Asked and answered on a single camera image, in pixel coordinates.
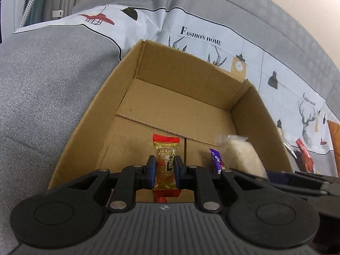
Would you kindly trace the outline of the grey printed sofa cover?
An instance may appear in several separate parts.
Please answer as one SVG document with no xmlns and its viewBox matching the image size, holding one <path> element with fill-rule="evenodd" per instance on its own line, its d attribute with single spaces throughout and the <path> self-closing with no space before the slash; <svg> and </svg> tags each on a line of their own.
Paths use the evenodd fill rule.
<svg viewBox="0 0 340 255">
<path fill-rule="evenodd" d="M 261 0 L 243 0 L 263 9 Z M 284 142 L 331 154 L 339 70 L 230 0 L 87 0 L 1 44 L 2 254 L 317 254 L 339 197 L 290 187 Z"/>
</svg>

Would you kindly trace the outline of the white rice cracker packet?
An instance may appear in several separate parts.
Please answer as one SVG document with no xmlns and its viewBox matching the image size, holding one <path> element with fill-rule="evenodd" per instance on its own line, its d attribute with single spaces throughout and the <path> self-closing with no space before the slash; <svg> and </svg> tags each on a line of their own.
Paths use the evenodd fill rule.
<svg viewBox="0 0 340 255">
<path fill-rule="evenodd" d="M 239 135 L 217 136 L 216 145 L 225 167 L 268 179 L 261 159 L 247 139 Z"/>
</svg>

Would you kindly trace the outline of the red snack packet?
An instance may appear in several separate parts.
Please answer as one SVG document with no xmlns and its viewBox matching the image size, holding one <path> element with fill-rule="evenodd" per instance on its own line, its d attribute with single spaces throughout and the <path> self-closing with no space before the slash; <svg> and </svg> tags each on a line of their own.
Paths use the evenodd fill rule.
<svg viewBox="0 0 340 255">
<path fill-rule="evenodd" d="M 310 167 L 313 167 L 313 159 L 310 156 L 310 153 L 305 147 L 305 144 L 303 143 L 303 141 L 300 138 L 298 138 L 296 140 L 296 144 L 298 145 L 298 148 L 300 149 L 304 163 Z"/>
</svg>

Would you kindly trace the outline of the purple candy packet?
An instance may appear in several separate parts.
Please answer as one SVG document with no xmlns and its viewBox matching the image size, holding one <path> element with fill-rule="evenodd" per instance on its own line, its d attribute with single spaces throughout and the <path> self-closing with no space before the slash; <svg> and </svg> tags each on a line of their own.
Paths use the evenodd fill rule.
<svg viewBox="0 0 340 255">
<path fill-rule="evenodd" d="M 210 149 L 211 160 L 213 163 L 214 172 L 220 174 L 225 169 L 225 164 L 220 153 L 215 149 Z"/>
</svg>

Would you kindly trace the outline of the dark brown chocolate bar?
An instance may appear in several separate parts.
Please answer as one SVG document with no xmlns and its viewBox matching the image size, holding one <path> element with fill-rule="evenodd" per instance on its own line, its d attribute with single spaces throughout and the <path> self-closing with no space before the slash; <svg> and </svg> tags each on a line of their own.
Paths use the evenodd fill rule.
<svg viewBox="0 0 340 255">
<path fill-rule="evenodd" d="M 296 155 L 296 162 L 301 171 L 311 173 L 312 167 L 311 167 L 311 161 L 310 159 L 305 156 L 304 153 L 301 153 L 298 150 L 295 150 L 295 155 Z"/>
</svg>

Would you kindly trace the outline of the silver foil snack stick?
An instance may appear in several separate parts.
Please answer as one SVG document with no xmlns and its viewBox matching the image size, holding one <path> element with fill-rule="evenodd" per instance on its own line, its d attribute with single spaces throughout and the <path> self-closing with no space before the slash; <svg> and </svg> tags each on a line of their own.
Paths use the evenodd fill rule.
<svg viewBox="0 0 340 255">
<path fill-rule="evenodd" d="M 283 145 L 285 146 L 286 150 L 288 151 L 288 153 L 296 160 L 297 156 L 295 154 L 295 151 L 293 150 L 293 148 L 291 147 L 291 145 L 287 142 L 286 139 L 283 139 Z"/>
</svg>

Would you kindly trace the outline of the brown cardboard box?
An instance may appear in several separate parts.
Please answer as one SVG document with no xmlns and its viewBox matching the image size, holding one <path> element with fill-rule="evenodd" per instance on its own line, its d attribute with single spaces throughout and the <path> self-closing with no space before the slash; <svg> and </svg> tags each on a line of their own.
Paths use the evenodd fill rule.
<svg viewBox="0 0 340 255">
<path fill-rule="evenodd" d="M 147 162 L 152 136 L 180 138 L 187 165 L 209 166 L 219 135 L 241 135 L 265 169 L 291 172 L 285 147 L 257 89 L 243 75 L 152 41 L 114 68 L 73 131 L 50 188 L 97 169 Z"/>
</svg>

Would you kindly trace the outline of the gold candy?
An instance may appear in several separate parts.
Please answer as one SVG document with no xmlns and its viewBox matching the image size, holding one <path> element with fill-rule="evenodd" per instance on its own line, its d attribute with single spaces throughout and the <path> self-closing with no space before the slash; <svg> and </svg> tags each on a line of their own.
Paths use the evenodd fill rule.
<svg viewBox="0 0 340 255">
<path fill-rule="evenodd" d="M 174 165 L 179 143 L 179 137 L 153 134 L 153 146 L 156 150 L 153 197 L 156 203 L 166 203 L 168 198 L 177 198 L 181 193 L 181 190 L 176 186 Z"/>
</svg>

